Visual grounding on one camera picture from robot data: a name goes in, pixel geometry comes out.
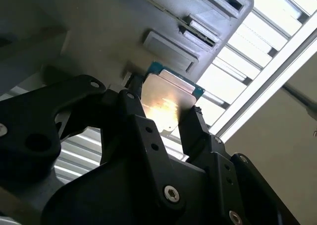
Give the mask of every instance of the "screw hole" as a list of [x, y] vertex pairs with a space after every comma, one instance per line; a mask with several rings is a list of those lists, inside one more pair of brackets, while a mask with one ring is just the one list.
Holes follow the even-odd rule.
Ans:
[[227, 170], [230, 170], [230, 167], [227, 164], [224, 164], [224, 167], [226, 167]]
[[244, 156], [240, 156], [241, 160], [245, 163], [248, 163], [248, 160]]
[[95, 81], [91, 81], [90, 85], [95, 87], [95, 88], [99, 88], [100, 87], [100, 85], [97, 82], [95, 82]]
[[153, 130], [152, 130], [150, 127], [146, 127], [145, 130], [146, 130], [147, 132], [149, 132], [149, 133], [152, 133], [152, 132], [153, 132]]
[[44, 152], [51, 147], [51, 142], [45, 135], [31, 134], [25, 140], [25, 146], [34, 152]]
[[232, 218], [233, 218], [233, 220], [234, 220], [236, 223], [239, 222], [239, 219], [238, 219], [238, 217], [237, 217], [236, 215], [232, 215]]
[[233, 184], [233, 182], [232, 182], [232, 180], [230, 179], [230, 178], [226, 178], [227, 179], [227, 182], [229, 183], [229, 184]]
[[134, 95], [132, 95], [131, 93], [127, 93], [127, 96], [128, 96], [129, 98], [134, 99]]
[[157, 144], [152, 143], [151, 147], [153, 150], [158, 151], [159, 150], [159, 146]]

